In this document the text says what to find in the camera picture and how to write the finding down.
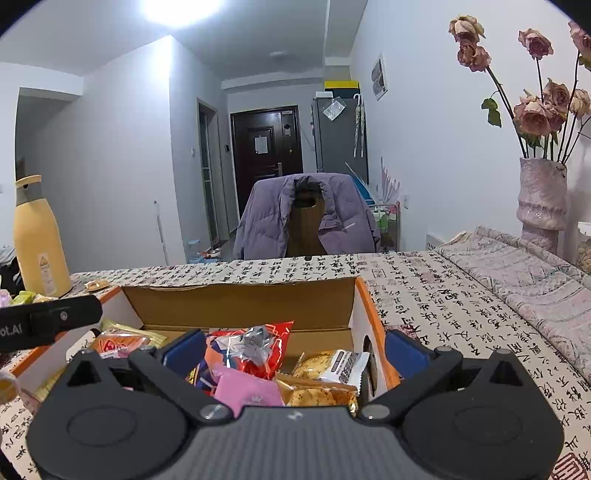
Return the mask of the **orange biscuit stick pack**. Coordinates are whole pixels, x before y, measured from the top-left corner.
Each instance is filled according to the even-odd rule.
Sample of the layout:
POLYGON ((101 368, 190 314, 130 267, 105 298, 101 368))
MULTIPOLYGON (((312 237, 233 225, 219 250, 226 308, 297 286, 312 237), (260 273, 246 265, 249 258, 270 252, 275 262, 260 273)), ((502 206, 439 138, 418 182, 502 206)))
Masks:
POLYGON ((166 342, 167 337, 155 331, 104 320, 100 324, 100 333, 88 348, 96 351, 101 358, 121 359, 142 346, 160 348, 166 342))

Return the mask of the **pink snack packet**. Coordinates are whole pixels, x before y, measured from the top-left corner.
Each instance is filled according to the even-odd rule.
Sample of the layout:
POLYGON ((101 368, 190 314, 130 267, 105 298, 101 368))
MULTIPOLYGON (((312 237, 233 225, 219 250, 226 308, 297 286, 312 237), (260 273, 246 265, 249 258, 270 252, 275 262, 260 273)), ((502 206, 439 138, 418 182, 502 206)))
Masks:
POLYGON ((212 377, 216 381, 214 398, 231 409, 237 418, 242 409, 254 407, 283 407, 279 386, 245 372, 217 365, 212 377))

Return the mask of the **white oat crisp packet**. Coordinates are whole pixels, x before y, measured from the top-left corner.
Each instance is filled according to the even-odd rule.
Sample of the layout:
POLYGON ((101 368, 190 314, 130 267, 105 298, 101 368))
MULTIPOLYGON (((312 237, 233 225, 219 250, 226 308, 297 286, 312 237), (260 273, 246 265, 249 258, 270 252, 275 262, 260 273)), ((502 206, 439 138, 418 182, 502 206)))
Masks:
POLYGON ((339 383, 360 389, 369 359, 368 352, 359 353, 344 349, 303 353, 291 375, 295 378, 339 383))

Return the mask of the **red blue chips bag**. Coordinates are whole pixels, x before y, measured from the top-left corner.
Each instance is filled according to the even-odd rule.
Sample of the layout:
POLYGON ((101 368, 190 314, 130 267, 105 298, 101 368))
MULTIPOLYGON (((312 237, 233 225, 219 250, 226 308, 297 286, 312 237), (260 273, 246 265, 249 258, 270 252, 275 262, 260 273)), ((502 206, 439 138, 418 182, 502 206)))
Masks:
POLYGON ((216 386, 217 365, 263 380, 273 380, 283 366, 293 321, 263 324, 238 330, 211 330, 204 338, 204 354, 185 380, 211 395, 216 386))

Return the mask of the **green bar on table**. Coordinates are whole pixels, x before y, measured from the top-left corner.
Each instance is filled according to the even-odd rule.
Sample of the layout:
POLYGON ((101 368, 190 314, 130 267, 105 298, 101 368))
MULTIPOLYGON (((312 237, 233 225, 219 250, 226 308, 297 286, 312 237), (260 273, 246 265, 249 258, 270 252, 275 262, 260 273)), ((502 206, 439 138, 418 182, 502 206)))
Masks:
POLYGON ((11 306, 28 305, 34 302, 37 294, 30 291, 20 291, 12 300, 11 306))

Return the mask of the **purple tissue pack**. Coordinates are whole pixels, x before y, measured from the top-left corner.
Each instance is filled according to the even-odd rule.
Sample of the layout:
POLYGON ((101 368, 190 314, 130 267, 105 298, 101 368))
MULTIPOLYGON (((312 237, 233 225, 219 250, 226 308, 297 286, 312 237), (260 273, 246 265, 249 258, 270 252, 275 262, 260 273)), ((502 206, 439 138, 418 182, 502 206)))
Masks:
POLYGON ((0 290, 0 308, 6 308, 9 307, 12 303, 12 297, 10 295, 10 293, 5 290, 5 289, 1 289, 0 290))

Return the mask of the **yellow thermos bottle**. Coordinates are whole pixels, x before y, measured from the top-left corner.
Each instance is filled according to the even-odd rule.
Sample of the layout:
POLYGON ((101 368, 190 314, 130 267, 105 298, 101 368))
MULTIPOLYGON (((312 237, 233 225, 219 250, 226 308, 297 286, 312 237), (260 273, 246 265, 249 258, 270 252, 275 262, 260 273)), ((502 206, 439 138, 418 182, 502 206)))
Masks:
POLYGON ((13 239, 25 289, 59 298, 72 285, 58 224, 42 192, 42 176, 24 177, 15 189, 13 239))

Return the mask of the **calligraphy print tablecloth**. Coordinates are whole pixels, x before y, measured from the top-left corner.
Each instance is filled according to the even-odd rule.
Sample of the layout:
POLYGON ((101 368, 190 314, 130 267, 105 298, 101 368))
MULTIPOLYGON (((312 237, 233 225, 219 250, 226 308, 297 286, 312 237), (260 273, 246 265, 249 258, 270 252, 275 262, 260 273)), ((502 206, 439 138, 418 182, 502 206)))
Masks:
POLYGON ((516 354, 562 423, 564 449, 552 476, 590 476, 590 386, 551 343, 501 299, 437 253, 356 254, 311 259, 231 261, 77 273, 73 294, 105 279, 99 298, 117 288, 197 287, 213 284, 283 284, 359 276, 386 329, 401 329, 433 348, 450 345, 482 357, 496 347, 516 354))

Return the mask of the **small nut snack packet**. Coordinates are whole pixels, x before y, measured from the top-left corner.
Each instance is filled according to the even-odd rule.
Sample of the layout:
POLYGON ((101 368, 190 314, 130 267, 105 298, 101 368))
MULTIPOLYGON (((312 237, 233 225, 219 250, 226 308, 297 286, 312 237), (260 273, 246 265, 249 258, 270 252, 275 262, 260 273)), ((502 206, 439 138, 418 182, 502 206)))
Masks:
POLYGON ((84 288, 89 293, 95 293, 110 287, 110 282, 106 279, 95 279, 84 284, 84 288))

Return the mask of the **orange cardboard box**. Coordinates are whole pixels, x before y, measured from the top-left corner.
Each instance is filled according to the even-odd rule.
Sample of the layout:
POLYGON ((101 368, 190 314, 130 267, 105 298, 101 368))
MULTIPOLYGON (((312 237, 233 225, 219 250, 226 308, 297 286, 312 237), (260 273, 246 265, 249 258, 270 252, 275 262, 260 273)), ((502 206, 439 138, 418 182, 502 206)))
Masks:
POLYGON ((352 349, 369 353, 370 398, 399 385, 386 355, 386 331, 362 278, 194 287, 114 287, 98 297, 103 319, 175 340, 193 329, 238 329, 290 321, 283 366, 301 353, 352 349))

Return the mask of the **folded grey patterned cloth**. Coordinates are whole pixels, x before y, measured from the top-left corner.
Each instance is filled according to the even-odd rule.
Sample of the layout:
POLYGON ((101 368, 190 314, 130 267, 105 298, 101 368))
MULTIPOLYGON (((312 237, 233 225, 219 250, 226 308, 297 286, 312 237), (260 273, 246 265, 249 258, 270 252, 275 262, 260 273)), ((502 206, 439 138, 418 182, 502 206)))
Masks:
POLYGON ((437 252, 503 300, 590 377, 590 276, 557 255, 485 226, 437 252))

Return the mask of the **purple jacket on chair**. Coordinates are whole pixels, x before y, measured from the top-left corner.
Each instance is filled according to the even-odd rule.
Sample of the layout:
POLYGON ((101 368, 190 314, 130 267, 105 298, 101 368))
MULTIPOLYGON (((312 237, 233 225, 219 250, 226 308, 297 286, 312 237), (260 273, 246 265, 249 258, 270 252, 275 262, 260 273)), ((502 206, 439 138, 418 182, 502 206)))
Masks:
POLYGON ((318 199, 315 238, 329 255, 375 253, 380 232, 353 178, 339 173, 294 174, 263 179, 252 187, 235 233, 233 255, 240 260, 287 256, 297 195, 318 199))

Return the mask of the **wooden chair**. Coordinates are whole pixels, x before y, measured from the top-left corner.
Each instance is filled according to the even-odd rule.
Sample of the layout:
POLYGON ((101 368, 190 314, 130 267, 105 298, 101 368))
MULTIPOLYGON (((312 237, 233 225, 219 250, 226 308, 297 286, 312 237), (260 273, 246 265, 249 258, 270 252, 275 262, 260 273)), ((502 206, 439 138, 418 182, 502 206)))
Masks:
POLYGON ((327 254, 318 237, 324 214, 325 202, 320 194, 311 191, 297 193, 287 223, 287 257, 327 254))

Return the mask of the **pink flower vase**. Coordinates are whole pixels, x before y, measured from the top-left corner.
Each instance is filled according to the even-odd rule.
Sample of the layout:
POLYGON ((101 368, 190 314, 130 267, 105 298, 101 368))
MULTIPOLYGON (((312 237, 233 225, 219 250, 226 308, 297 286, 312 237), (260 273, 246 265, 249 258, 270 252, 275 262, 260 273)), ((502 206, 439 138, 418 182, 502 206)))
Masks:
POLYGON ((516 215, 524 240, 556 254, 559 233, 566 229, 566 166, 543 158, 521 158, 516 215))

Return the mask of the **grey refrigerator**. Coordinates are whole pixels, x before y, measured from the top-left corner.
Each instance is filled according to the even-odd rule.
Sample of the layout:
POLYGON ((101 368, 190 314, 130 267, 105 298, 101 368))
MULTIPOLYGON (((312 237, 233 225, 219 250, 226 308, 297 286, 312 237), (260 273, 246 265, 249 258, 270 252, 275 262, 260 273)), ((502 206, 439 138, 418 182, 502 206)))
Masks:
POLYGON ((356 128, 356 99, 314 98, 311 101, 317 171, 356 174, 369 180, 367 151, 356 128))

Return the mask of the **dark entrance door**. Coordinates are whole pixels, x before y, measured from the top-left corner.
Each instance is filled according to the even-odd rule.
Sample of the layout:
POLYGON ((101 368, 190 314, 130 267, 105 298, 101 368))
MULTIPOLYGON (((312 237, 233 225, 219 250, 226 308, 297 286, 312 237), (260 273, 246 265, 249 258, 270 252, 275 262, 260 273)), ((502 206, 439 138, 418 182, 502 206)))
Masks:
POLYGON ((304 172, 297 106, 230 115, 238 217, 257 181, 304 172))

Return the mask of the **yellow box on fridge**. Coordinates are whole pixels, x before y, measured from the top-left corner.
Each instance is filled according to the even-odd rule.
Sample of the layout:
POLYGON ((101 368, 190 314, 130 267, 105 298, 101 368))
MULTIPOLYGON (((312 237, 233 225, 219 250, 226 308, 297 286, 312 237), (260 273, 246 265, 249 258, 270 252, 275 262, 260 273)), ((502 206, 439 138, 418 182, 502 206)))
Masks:
POLYGON ((325 80, 325 90, 359 90, 360 83, 355 80, 325 80))

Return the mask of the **wall panel box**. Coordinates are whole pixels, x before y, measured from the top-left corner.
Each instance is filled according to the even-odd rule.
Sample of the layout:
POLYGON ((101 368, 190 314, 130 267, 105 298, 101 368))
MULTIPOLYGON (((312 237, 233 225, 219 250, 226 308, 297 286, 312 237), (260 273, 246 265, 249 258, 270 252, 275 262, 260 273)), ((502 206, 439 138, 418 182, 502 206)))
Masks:
POLYGON ((377 101, 388 92, 386 68, 383 55, 380 55, 372 69, 372 90, 377 101))

